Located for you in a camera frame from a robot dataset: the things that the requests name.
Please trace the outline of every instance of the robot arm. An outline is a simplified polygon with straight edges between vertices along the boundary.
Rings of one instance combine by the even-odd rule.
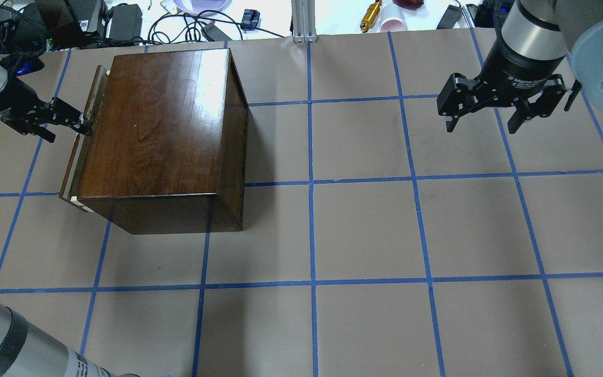
[[[89,127],[81,123],[81,112],[53,97],[43,102],[36,92],[0,66],[0,114],[2,122],[20,134],[38,135],[46,141],[55,141],[55,134],[42,124],[57,124],[85,134]]]
[[[567,52],[577,82],[565,110],[581,86],[603,110],[603,0],[517,0],[481,73],[473,80],[451,74],[438,96],[447,131],[463,115],[484,107],[516,108],[510,134],[533,117],[550,116],[566,91],[553,72]]]

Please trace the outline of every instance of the wooden drawer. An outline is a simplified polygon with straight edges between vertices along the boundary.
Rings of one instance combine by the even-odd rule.
[[[247,119],[229,50],[115,57],[76,199],[131,234],[239,231]]]

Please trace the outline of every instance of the table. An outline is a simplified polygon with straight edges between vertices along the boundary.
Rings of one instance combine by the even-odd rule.
[[[254,119],[238,233],[128,235],[57,198],[72,131],[0,123],[0,301],[116,374],[603,375],[603,113],[446,133],[436,94],[494,38],[227,43]],[[81,108],[116,54],[224,47],[48,53],[23,79]]]

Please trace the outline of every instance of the wood grain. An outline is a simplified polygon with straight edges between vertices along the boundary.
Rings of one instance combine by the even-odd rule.
[[[246,123],[228,50],[115,57],[79,201],[131,233],[239,230]]]

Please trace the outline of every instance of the brass fitting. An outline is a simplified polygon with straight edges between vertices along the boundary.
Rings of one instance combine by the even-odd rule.
[[[360,24],[360,30],[362,33],[366,33],[367,30],[371,28],[371,25],[376,21],[376,17],[378,17],[378,13],[381,11],[381,3],[383,0],[376,0],[375,3],[369,5],[369,8],[366,10],[366,14],[362,17],[362,23]]]

